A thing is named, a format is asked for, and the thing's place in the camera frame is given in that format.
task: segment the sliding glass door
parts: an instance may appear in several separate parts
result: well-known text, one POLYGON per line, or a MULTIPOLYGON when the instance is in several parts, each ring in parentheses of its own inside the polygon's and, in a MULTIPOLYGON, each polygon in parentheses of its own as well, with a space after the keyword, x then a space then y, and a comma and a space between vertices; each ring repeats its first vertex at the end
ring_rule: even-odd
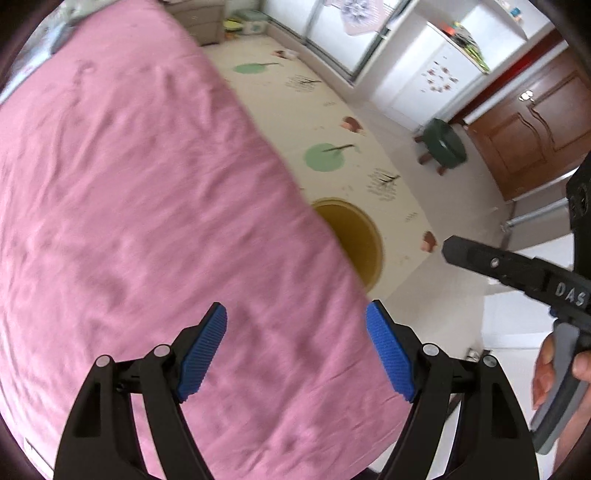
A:
POLYGON ((317 3, 317 0, 267 0, 264 11, 277 23, 302 36, 317 3))
POLYGON ((355 80, 410 0, 267 0, 264 11, 348 80, 355 80), (357 14, 374 14, 358 27, 357 14))

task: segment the finger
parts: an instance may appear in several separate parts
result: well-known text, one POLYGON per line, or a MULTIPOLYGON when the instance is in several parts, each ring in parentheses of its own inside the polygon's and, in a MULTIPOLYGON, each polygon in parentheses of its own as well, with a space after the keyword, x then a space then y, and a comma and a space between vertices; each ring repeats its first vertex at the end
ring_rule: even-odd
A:
POLYGON ((537 369, 531 384, 532 405, 535 410, 546 401, 548 392, 550 392, 552 385, 554 385, 555 378, 556 374, 551 365, 543 365, 537 369))
POLYGON ((591 382, 591 352, 583 352, 574 358, 573 375, 579 380, 591 382))
POLYGON ((548 335, 542 343, 536 365, 547 365, 554 359, 554 336, 548 335))

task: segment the wooden stool leg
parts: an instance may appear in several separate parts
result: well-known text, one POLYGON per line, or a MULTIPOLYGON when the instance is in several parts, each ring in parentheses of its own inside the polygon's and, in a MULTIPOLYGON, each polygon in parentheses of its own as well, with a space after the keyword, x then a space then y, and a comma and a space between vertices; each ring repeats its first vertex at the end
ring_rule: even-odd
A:
POLYGON ((423 155, 421 155, 418 158, 418 163, 419 163, 419 165, 425 165, 425 163, 427 163, 432 158, 433 158, 433 155, 431 155, 429 152, 424 153, 423 155))

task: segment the bed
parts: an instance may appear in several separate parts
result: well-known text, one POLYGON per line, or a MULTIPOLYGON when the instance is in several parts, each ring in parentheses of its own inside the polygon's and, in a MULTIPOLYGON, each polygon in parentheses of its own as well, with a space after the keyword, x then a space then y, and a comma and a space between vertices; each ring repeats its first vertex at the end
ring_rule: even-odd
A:
POLYGON ((0 171, 0 412, 47 464, 95 358, 143 356, 213 301, 228 333, 183 411, 216 479, 348 480, 397 438, 409 405, 358 276, 159 4, 95 13, 12 93, 0 171))

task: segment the floor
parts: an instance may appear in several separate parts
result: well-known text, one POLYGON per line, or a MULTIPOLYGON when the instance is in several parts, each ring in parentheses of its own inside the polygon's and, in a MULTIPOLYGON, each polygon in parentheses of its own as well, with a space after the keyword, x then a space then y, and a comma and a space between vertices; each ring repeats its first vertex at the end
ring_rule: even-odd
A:
MULTIPOLYGON (((435 162, 419 165, 425 152, 411 132, 388 119, 373 104, 352 105, 373 132, 425 211, 440 243, 460 235, 499 246, 500 225, 509 218, 503 198, 476 147, 457 127, 468 161, 443 177, 435 162)), ((482 348, 482 318, 488 279, 449 266, 431 255, 387 299, 394 320, 410 325, 423 342, 438 344, 450 356, 462 358, 469 347, 482 348)), ((380 471, 391 449, 372 468, 380 471)))

